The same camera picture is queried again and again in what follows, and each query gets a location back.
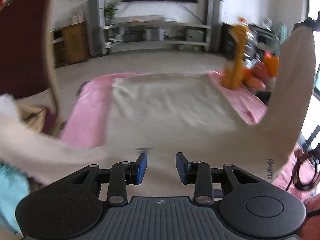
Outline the grey tall speaker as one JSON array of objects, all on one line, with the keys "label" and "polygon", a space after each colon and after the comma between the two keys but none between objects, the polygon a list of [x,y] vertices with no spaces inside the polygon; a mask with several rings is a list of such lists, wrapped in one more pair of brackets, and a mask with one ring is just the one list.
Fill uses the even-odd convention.
[{"label": "grey tall speaker", "polygon": [[209,50],[218,52],[221,41],[221,14],[222,2],[220,0],[207,0],[206,24],[211,27]]},{"label": "grey tall speaker", "polygon": [[104,0],[87,0],[85,3],[85,19],[89,52],[91,56],[106,54]]}]

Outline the red orange plush toy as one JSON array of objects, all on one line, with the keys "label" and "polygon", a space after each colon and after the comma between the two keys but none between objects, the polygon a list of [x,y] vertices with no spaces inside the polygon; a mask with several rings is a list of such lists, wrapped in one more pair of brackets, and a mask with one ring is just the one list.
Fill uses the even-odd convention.
[{"label": "red orange plush toy", "polygon": [[276,84],[279,57],[266,53],[244,69],[244,86],[252,93],[272,92]]}]

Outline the light blue cloth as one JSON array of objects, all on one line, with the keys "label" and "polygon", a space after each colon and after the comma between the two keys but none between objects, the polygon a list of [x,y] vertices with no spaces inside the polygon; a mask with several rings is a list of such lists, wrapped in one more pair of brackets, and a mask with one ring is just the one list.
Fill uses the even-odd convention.
[{"label": "light blue cloth", "polygon": [[29,182],[19,169],[1,162],[1,226],[13,234],[21,234],[15,211],[19,202],[30,193]]}]

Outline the grey tall right speaker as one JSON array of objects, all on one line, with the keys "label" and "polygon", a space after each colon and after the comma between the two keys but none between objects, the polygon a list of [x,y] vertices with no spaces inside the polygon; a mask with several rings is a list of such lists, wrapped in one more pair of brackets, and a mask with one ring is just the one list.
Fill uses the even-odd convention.
[{"label": "grey tall right speaker", "polygon": [[220,0],[207,0],[206,24],[211,27],[209,50],[218,52],[221,41],[221,14],[222,2]]}]

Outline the grey tall left speaker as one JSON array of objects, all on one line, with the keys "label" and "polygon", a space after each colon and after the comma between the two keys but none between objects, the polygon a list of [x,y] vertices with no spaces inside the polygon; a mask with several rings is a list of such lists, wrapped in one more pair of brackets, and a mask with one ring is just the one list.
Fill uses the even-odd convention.
[{"label": "grey tall left speaker", "polygon": [[104,0],[87,0],[85,3],[85,19],[89,52],[91,56],[106,54]]}]

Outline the pink bed sheet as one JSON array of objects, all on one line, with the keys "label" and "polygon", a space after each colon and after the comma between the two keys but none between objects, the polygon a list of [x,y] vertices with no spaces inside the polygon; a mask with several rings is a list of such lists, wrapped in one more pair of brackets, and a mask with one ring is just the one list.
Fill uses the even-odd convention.
[{"label": "pink bed sheet", "polygon": [[220,86],[220,74],[111,75],[82,90],[63,140],[86,157],[100,150],[109,167],[148,156],[143,182],[129,196],[192,195],[178,177],[175,155],[212,167],[234,164],[273,181],[298,138],[313,73],[281,77],[266,107],[242,90]]}]

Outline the brown wooden cabinet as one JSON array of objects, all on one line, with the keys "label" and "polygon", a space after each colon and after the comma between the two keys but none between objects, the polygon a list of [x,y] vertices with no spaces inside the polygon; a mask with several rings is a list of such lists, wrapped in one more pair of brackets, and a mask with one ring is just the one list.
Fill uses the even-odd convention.
[{"label": "brown wooden cabinet", "polygon": [[89,60],[85,22],[55,29],[52,36],[56,68]]}]

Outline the dark red chair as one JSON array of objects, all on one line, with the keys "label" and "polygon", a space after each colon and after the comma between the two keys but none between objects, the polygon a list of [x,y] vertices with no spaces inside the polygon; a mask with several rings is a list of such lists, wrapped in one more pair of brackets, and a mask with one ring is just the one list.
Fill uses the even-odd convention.
[{"label": "dark red chair", "polygon": [[1,94],[23,99],[49,91],[54,109],[45,107],[42,132],[55,137],[62,122],[51,9],[52,0],[6,0],[1,7]]}]

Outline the cream white garment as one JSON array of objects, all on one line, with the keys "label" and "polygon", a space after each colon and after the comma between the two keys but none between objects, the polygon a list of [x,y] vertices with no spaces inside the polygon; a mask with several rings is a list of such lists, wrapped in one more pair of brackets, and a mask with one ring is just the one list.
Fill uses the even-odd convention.
[{"label": "cream white garment", "polygon": [[146,148],[148,167],[133,196],[190,195],[178,178],[177,152],[273,181],[302,129],[314,77],[308,27],[282,43],[268,105],[221,87],[217,72],[102,76],[83,87],[61,139],[1,114],[1,161],[50,184],[90,164],[135,160]]}]

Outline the green potted plant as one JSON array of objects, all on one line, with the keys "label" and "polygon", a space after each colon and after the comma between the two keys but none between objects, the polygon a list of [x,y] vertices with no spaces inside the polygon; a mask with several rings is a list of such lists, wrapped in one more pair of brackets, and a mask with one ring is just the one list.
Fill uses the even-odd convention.
[{"label": "green potted plant", "polygon": [[117,16],[117,3],[108,2],[104,7],[105,25],[111,25]]}]

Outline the grey tv stand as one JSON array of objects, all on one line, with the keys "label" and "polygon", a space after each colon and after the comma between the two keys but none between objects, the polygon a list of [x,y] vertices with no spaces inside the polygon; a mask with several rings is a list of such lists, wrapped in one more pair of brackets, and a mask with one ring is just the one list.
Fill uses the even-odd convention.
[{"label": "grey tv stand", "polygon": [[108,53],[135,50],[204,50],[210,48],[212,28],[204,24],[151,20],[102,26]]}]

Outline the orange giraffe plush toy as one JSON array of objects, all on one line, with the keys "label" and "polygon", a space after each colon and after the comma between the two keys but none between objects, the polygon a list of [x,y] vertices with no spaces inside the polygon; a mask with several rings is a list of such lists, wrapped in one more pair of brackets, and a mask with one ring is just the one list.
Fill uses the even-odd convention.
[{"label": "orange giraffe plush toy", "polygon": [[244,53],[251,32],[246,19],[238,17],[238,23],[231,25],[225,35],[226,63],[221,85],[227,89],[238,89],[244,78]]}]

